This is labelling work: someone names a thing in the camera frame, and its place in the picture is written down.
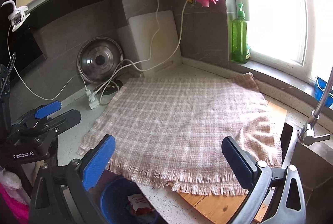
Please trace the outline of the pink sleeve left forearm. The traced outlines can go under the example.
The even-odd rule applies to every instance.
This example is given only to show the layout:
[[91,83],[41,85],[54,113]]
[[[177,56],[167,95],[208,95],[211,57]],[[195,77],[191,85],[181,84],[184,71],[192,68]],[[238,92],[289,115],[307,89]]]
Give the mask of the pink sleeve left forearm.
[[29,205],[23,204],[9,196],[3,185],[1,185],[1,197],[4,198],[6,205],[16,220],[20,224],[28,224]]

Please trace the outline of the left hand white glove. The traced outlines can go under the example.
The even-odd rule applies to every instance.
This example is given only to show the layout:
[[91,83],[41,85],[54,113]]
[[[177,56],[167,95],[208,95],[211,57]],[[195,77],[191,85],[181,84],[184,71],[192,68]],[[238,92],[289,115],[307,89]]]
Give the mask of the left hand white glove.
[[9,190],[19,190],[22,188],[21,179],[15,173],[5,169],[1,171],[1,184]]

